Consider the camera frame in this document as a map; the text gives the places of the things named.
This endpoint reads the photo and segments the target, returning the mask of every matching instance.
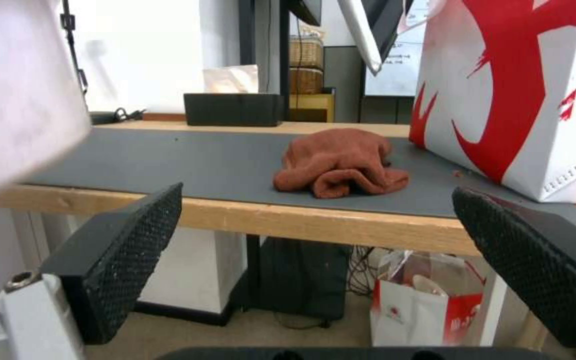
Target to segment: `red graphic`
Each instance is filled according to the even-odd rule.
[[[443,345],[457,346],[466,336],[471,322],[477,315],[483,294],[455,296],[448,299],[443,322]]]
[[[381,285],[379,280],[374,281],[372,289],[372,309],[379,311],[382,307]]]
[[[410,133],[408,135],[408,139],[422,149],[426,148],[426,137],[425,137],[426,123],[428,122],[430,112],[433,110],[433,107],[435,106],[435,100],[437,100],[437,94],[438,94],[434,93],[434,96],[432,96],[432,98],[430,99],[428,107],[425,109],[423,114],[421,114],[421,102],[424,100],[425,89],[426,89],[426,83],[424,82],[421,85],[421,89],[419,89],[419,93],[416,96],[416,100],[414,101],[414,107],[412,109],[412,120],[410,121],[411,125]]]
[[[561,121],[570,120],[570,117],[572,116],[572,109],[575,105],[575,99],[576,99],[576,89],[574,89],[570,93],[570,95],[566,96],[566,98],[564,98],[563,101],[561,101],[561,103],[559,104],[560,109],[566,107],[566,109],[560,114],[559,120]]]
[[[494,5],[487,0],[463,2],[486,46],[473,73],[490,64],[493,95],[486,127],[478,142],[466,140],[454,120],[452,127],[467,157],[500,183],[524,145],[546,97],[538,35],[576,27],[576,0],[549,0],[536,9],[527,0],[505,0]],[[418,118],[418,112],[413,113],[413,129],[425,128],[428,112],[424,116]],[[410,140],[423,147],[423,135],[416,132],[413,134],[411,130]]]

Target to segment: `black textured gripper pad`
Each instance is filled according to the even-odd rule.
[[[109,342],[133,310],[179,221],[181,189],[95,215],[41,265],[61,279],[86,344]]]
[[[566,347],[576,347],[576,226],[458,187],[455,213],[478,250]]]

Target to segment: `floor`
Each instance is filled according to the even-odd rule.
[[[292,330],[311,319],[270,311],[236,311],[227,326],[211,326],[133,312],[108,344],[87,346],[89,360],[150,360],[185,347],[368,347],[370,299],[348,294],[345,316],[330,328]]]

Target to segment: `white paper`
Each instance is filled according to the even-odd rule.
[[[407,23],[426,20],[428,0],[413,2]],[[377,76],[366,71],[365,96],[415,96],[419,64],[424,45],[426,25],[419,25],[399,35]]]

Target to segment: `crumpled cloth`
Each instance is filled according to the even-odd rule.
[[[274,175],[277,191],[310,188],[316,198],[342,198],[354,185],[368,194],[406,187],[407,171],[389,168],[393,146],[386,137],[359,129],[329,129],[298,137],[283,155]]]

